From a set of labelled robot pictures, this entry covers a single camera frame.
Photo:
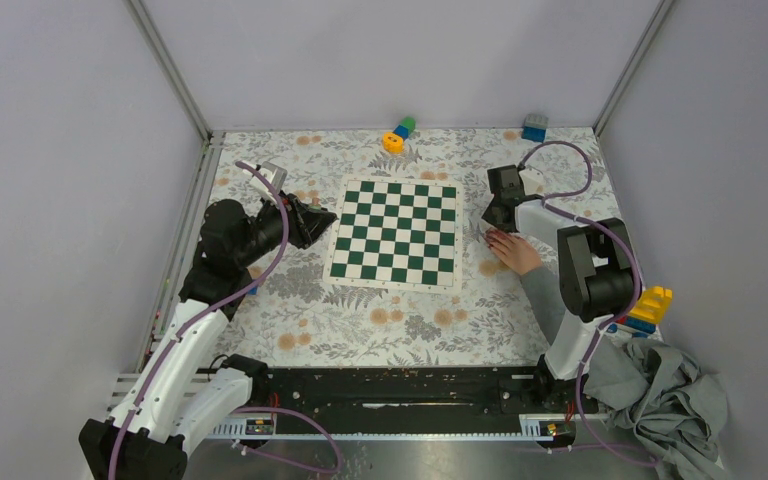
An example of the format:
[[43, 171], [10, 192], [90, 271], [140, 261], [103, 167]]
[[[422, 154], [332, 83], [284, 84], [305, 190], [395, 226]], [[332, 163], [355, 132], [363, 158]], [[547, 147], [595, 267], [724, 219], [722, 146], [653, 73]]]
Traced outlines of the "grey sleeved forearm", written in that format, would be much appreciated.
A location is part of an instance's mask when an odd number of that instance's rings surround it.
[[522, 275], [520, 283], [540, 331], [547, 342], [553, 344], [566, 313], [557, 277], [547, 267], [540, 266]]

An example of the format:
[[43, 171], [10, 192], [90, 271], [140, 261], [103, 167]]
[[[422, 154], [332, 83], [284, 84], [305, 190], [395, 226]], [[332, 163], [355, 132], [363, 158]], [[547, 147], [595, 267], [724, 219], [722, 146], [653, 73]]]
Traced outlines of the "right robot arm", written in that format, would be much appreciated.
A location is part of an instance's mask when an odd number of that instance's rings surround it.
[[491, 200], [481, 219], [489, 249], [531, 284], [548, 271], [527, 237], [557, 255], [558, 274], [545, 284], [549, 318], [541, 327], [549, 348], [531, 386], [537, 405], [557, 412], [581, 391], [605, 331], [637, 301], [640, 279], [622, 220], [563, 213], [527, 193], [523, 173], [513, 165], [488, 170]]

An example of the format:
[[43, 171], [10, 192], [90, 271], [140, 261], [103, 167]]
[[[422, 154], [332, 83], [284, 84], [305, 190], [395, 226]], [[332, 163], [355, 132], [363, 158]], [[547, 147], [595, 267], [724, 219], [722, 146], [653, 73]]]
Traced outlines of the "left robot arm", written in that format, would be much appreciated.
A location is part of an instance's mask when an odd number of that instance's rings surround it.
[[269, 401], [265, 363], [234, 354], [191, 400], [184, 393], [201, 360], [253, 289], [250, 265], [287, 245], [311, 247], [337, 220], [280, 193], [255, 216], [225, 199], [204, 215], [192, 266], [157, 350], [104, 421], [88, 420], [79, 444], [96, 479], [180, 479], [190, 455], [232, 411]]

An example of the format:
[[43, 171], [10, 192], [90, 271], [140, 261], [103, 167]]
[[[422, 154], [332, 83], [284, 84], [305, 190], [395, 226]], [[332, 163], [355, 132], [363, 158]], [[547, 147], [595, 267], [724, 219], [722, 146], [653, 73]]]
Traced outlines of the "person's hand painted nails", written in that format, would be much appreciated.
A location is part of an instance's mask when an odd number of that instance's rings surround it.
[[537, 250], [519, 236], [489, 229], [484, 239], [490, 251], [517, 275], [525, 275], [543, 265]]

